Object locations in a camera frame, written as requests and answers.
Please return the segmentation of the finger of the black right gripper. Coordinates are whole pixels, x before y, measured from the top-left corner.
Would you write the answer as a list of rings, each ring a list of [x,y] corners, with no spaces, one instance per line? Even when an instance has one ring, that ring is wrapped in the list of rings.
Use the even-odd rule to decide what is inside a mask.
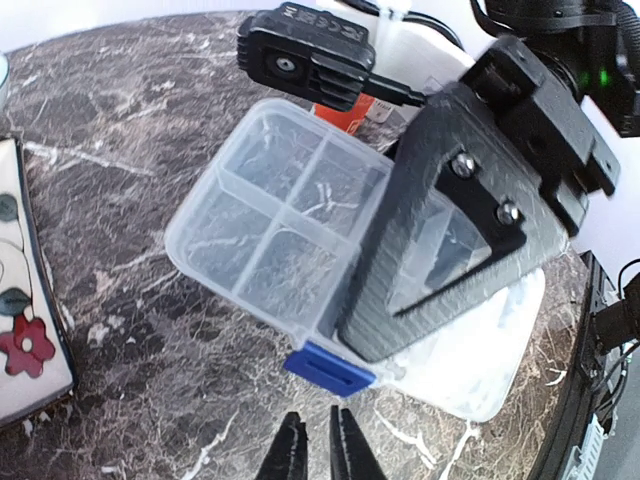
[[[432,96],[399,141],[339,339],[382,361],[558,256],[567,233],[539,183],[474,93]]]

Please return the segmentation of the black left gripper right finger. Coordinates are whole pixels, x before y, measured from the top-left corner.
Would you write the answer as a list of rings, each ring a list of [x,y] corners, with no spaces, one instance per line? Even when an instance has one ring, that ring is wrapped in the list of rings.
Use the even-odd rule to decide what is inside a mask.
[[[386,480],[349,409],[331,407],[329,443],[332,480]]]

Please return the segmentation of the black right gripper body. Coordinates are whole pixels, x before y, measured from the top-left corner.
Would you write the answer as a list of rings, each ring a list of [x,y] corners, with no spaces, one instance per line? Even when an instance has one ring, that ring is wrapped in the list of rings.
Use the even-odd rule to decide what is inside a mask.
[[[615,193],[621,167],[567,86],[516,37],[500,37],[461,77],[541,178],[539,194],[573,238],[588,195]]]

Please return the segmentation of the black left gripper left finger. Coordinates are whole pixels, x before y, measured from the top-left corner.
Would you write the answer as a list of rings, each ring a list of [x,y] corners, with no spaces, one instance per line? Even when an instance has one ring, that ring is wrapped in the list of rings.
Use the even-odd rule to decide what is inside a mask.
[[[257,480],[307,480],[308,435],[297,412],[288,412],[259,468]]]

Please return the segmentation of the orange bottle with grey lid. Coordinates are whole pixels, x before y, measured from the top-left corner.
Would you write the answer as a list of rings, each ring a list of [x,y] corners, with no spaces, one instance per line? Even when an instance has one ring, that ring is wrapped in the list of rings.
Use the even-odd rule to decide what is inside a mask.
[[[378,124],[384,123],[393,109],[394,106],[388,102],[361,94],[354,107],[347,112],[319,104],[314,104],[311,112],[347,134],[354,135],[366,119]]]

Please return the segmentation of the clear plastic pill organizer box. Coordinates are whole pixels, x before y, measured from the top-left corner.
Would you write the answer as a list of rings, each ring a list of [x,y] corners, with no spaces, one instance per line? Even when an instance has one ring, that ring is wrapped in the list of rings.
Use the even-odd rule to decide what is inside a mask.
[[[457,417],[492,419],[524,357],[545,290],[534,270],[452,323],[378,362],[336,318],[392,163],[283,99],[256,103],[165,233],[185,275],[286,334],[287,371],[349,397],[390,387]]]

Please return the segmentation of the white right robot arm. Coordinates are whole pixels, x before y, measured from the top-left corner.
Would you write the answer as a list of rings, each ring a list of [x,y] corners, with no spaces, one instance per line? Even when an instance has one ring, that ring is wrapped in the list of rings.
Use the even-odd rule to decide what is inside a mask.
[[[488,1],[494,40],[401,135],[337,325],[376,363],[564,251],[620,165],[581,109],[639,133],[639,19],[621,1]]]

